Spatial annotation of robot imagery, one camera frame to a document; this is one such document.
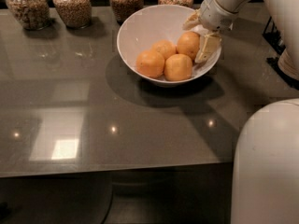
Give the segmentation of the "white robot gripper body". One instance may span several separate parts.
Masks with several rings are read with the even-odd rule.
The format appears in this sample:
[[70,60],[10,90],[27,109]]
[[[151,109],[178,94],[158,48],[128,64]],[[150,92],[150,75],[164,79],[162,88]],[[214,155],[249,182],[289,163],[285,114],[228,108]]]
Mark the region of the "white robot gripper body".
[[199,8],[199,21],[210,31],[231,30],[236,13],[224,9],[217,0],[204,0]]

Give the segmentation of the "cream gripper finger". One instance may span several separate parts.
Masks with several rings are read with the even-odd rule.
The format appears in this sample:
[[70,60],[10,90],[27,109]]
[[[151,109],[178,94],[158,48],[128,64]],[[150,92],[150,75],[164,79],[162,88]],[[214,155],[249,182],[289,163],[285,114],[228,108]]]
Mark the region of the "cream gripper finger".
[[196,9],[192,15],[190,15],[182,25],[182,29],[185,31],[191,30],[193,27],[200,25],[200,10]]
[[205,63],[221,46],[221,35],[217,32],[208,32],[200,35],[200,49],[196,54],[196,63]]

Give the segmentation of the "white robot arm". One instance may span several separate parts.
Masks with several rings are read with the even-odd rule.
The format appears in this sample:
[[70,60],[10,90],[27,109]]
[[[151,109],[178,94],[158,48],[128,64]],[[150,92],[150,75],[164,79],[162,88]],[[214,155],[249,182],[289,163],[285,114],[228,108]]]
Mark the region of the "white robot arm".
[[[204,0],[184,24],[226,30],[249,0]],[[263,0],[299,65],[299,0]],[[299,99],[260,109],[245,124],[236,145],[231,224],[299,224]]]

